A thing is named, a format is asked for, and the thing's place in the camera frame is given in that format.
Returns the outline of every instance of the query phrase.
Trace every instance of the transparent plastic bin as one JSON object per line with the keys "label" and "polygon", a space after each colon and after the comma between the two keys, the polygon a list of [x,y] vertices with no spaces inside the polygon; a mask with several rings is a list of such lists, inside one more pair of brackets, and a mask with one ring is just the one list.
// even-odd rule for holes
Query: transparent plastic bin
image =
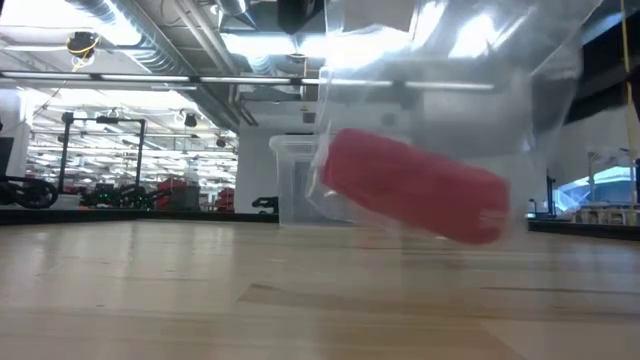
{"label": "transparent plastic bin", "polygon": [[349,225],[322,215],[307,199],[307,179],[317,141],[318,138],[312,135],[278,135],[269,141],[278,164],[278,198],[282,226]]}
{"label": "transparent plastic bin", "polygon": [[60,194],[58,200],[51,205],[50,210],[78,210],[80,206],[80,195]]}

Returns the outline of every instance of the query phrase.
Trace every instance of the clear plastic container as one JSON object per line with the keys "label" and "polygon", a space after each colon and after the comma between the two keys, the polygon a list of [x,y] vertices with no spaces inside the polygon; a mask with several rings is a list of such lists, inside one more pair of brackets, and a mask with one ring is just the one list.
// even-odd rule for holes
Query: clear plastic container
{"label": "clear plastic container", "polygon": [[60,194],[58,195],[58,200],[53,205],[51,205],[49,209],[78,210],[78,206],[80,206],[80,200],[82,200],[82,196],[80,195]]}
{"label": "clear plastic container", "polygon": [[282,226],[340,226],[347,222],[322,215],[306,195],[309,168],[318,138],[311,135],[278,135],[269,147],[278,163],[278,198]]}
{"label": "clear plastic container", "polygon": [[525,231],[599,3],[327,0],[309,200],[466,244]]}

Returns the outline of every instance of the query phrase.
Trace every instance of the white wall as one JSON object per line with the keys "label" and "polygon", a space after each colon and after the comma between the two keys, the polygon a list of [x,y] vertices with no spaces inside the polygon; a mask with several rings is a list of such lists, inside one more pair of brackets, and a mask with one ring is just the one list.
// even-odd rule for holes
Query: white wall
{"label": "white wall", "polygon": [[32,112],[33,109],[29,106],[26,93],[18,90],[0,90],[0,120],[4,125],[0,137],[13,138],[7,176],[21,177],[25,175]]}
{"label": "white wall", "polygon": [[262,127],[240,127],[238,141],[238,174],[236,175],[236,213],[258,213],[251,203],[265,196],[278,196],[276,157],[269,148],[269,139],[281,135],[281,130]]}
{"label": "white wall", "polygon": [[[640,138],[640,126],[634,122],[634,131]],[[589,118],[564,126],[556,138],[548,164],[549,174],[556,186],[588,176],[589,151],[607,151],[629,148],[627,139],[627,108],[602,111]]]}

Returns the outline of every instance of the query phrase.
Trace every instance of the fluorescent light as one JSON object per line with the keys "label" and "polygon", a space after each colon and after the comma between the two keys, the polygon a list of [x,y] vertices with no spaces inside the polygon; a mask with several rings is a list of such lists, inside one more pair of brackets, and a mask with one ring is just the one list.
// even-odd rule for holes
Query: fluorescent light
{"label": "fluorescent light", "polygon": [[296,47],[288,35],[235,35],[220,34],[227,50],[243,56],[289,55]]}
{"label": "fluorescent light", "polygon": [[42,160],[48,160],[48,161],[55,161],[55,160],[59,159],[57,156],[53,156],[53,155],[49,155],[49,154],[37,155],[36,157],[40,158]]}
{"label": "fluorescent light", "polygon": [[299,52],[309,57],[326,58],[328,66],[362,67],[387,52],[402,49],[409,43],[408,40],[407,33],[391,28],[381,28],[366,34],[344,33],[329,37],[312,35],[304,38]]}
{"label": "fluorescent light", "polygon": [[147,133],[145,137],[148,138],[185,138],[185,139],[198,139],[200,138],[197,134],[149,134]]}
{"label": "fluorescent light", "polygon": [[142,35],[136,30],[131,21],[127,20],[111,0],[103,0],[109,10],[115,14],[115,18],[109,19],[108,24],[102,24],[98,32],[115,45],[136,45],[142,40]]}
{"label": "fluorescent light", "polygon": [[104,128],[105,128],[105,130],[108,129],[108,130],[113,131],[114,133],[117,133],[117,134],[122,134],[124,132],[124,131],[118,129],[117,127],[111,126],[111,125],[105,125]]}
{"label": "fluorescent light", "polygon": [[433,34],[433,31],[440,23],[445,8],[446,2],[444,1],[431,1],[425,4],[418,14],[417,22],[413,30],[412,48],[421,48],[427,43],[427,40],[429,40],[431,34]]}
{"label": "fluorescent light", "polygon": [[[62,146],[29,146],[29,151],[62,151]],[[83,147],[69,147],[67,151],[72,153],[83,154],[121,154],[121,153],[134,153],[136,150],[127,148],[83,148]],[[211,150],[189,150],[188,154],[183,154],[182,150],[145,150],[145,156],[173,156],[177,158],[192,158],[193,155],[203,156],[215,156],[218,158],[235,158],[237,155],[232,152],[220,152]]]}
{"label": "fluorescent light", "polygon": [[49,73],[49,72],[22,72],[22,71],[3,71],[2,76],[11,79],[44,79],[44,80],[90,80],[89,74],[75,73]]}
{"label": "fluorescent light", "polygon": [[189,82],[188,76],[173,75],[102,75],[102,79],[110,81],[142,81],[142,82]]}
{"label": "fluorescent light", "polygon": [[203,76],[200,78],[203,83],[231,83],[245,85],[289,85],[291,78],[264,78],[264,77],[222,77]]}
{"label": "fluorescent light", "polygon": [[156,144],[156,143],[152,143],[151,141],[148,141],[148,140],[145,140],[145,141],[144,141],[144,143],[145,143],[147,146],[150,146],[150,147],[152,147],[152,148],[155,148],[154,150],[167,150],[167,148],[166,148],[166,147],[164,147],[164,146],[160,146],[160,145],[158,145],[158,144]]}
{"label": "fluorescent light", "polygon": [[500,33],[496,31],[493,20],[486,14],[478,15],[469,20],[460,31],[450,58],[475,58],[487,51]]}

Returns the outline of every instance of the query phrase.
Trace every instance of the wooden table surface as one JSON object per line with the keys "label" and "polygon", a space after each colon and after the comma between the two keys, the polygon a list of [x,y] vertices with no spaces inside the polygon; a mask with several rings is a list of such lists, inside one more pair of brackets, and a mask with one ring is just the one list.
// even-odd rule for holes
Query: wooden table surface
{"label": "wooden table surface", "polygon": [[640,359],[640,246],[371,230],[0,228],[1,359]]}

